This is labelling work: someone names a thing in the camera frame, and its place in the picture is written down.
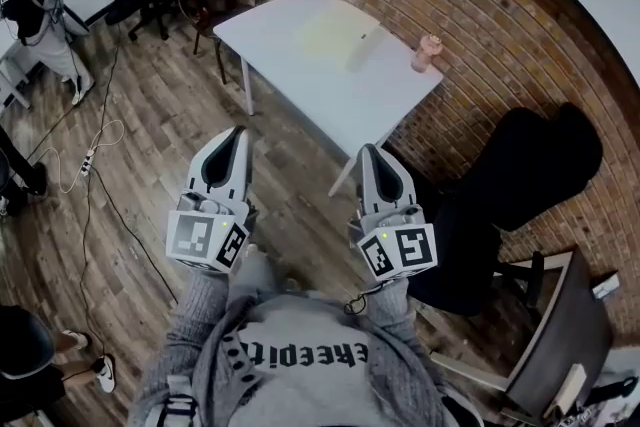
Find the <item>power strip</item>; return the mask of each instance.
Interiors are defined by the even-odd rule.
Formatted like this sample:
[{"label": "power strip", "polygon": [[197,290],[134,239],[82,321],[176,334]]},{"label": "power strip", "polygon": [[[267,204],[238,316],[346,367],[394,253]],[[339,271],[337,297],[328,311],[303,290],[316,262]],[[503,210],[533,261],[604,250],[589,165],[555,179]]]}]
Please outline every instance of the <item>power strip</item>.
[{"label": "power strip", "polygon": [[91,171],[91,166],[93,165],[93,157],[95,156],[95,150],[89,150],[87,155],[84,157],[84,162],[82,166],[80,166],[80,174],[82,176],[89,176],[89,172]]}]

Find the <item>shoulder strap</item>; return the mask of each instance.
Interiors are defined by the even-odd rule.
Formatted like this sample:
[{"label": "shoulder strap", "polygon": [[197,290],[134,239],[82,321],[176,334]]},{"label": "shoulder strap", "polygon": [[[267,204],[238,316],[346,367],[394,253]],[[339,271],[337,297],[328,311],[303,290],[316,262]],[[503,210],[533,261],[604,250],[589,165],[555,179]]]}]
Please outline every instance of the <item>shoulder strap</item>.
[{"label": "shoulder strap", "polygon": [[167,384],[169,398],[151,410],[145,427],[202,427],[189,378],[170,375]]}]

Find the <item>white table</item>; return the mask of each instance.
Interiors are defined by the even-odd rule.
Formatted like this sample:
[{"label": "white table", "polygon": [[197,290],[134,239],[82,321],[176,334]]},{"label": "white table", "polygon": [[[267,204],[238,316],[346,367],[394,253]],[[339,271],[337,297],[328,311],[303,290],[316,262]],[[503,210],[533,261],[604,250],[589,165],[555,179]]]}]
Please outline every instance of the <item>white table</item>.
[{"label": "white table", "polygon": [[[18,26],[11,21],[8,21],[9,27],[4,22],[0,22],[0,63],[5,63],[7,69],[11,74],[19,77],[25,84],[29,83],[27,75],[22,71],[18,63],[13,58],[15,53],[22,48],[22,43],[19,40],[16,41]],[[31,108],[31,103],[27,100],[22,93],[20,93],[11,83],[11,78],[7,77],[2,70],[0,70],[0,90],[8,91],[12,94],[18,102],[25,108]]]},{"label": "white table", "polygon": [[380,28],[380,42],[357,72],[301,51],[296,36],[334,0],[272,0],[214,28],[242,59],[247,110],[253,115],[250,64],[324,134],[349,161],[329,191],[333,196],[360,148],[381,145],[402,119],[442,80],[433,67],[411,66],[413,51]]}]

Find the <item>white box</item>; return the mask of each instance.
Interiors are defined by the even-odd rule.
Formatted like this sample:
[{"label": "white box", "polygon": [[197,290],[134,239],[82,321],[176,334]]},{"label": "white box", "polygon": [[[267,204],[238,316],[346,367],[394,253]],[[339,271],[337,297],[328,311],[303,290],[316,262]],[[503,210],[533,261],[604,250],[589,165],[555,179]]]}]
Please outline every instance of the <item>white box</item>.
[{"label": "white box", "polygon": [[229,273],[249,232],[235,215],[171,210],[166,253],[189,267]]},{"label": "white box", "polygon": [[376,228],[358,242],[376,281],[411,276],[438,265],[432,224]]}]

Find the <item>white cable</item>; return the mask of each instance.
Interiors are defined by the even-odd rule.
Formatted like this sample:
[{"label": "white cable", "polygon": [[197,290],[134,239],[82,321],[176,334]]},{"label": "white cable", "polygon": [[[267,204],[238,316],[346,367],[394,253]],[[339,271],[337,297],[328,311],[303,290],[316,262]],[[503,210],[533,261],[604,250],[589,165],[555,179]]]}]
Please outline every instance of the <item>white cable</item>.
[{"label": "white cable", "polygon": [[[98,136],[104,132],[104,129],[107,128],[109,125],[113,124],[113,123],[120,123],[120,126],[122,127],[122,134],[120,134],[120,137],[118,137],[118,139],[112,143],[101,143],[98,144],[97,146],[94,146],[96,139],[98,138]],[[100,129],[100,131],[93,137],[93,140],[91,141],[91,145],[89,146],[89,149],[87,150],[85,159],[88,156],[93,157],[95,155],[95,152],[98,148],[101,148],[103,146],[115,146],[116,144],[118,144],[120,141],[122,141],[122,138],[124,137],[124,123],[122,123],[121,120],[119,119],[114,119],[112,121],[109,121],[109,123],[107,123],[104,127],[102,127]],[[48,151],[52,151],[53,153],[56,154],[56,156],[58,157],[58,188],[60,189],[60,192],[62,192],[62,194],[69,194],[71,192],[71,190],[75,187],[76,182],[78,181],[78,177],[80,176],[80,173],[82,172],[82,168],[85,165],[85,162],[83,161],[82,165],[78,168],[78,171],[76,172],[76,176],[74,176],[73,178],[73,182],[71,183],[71,187],[69,187],[67,190],[64,190],[62,188],[62,163],[60,160],[60,153],[58,153],[58,150],[56,150],[55,148],[53,148],[52,146],[47,148],[46,150],[44,150],[42,152],[42,154],[40,155],[40,157],[38,157],[38,160],[36,160],[36,162],[40,162],[42,160],[42,157],[45,156],[45,154]]]}]

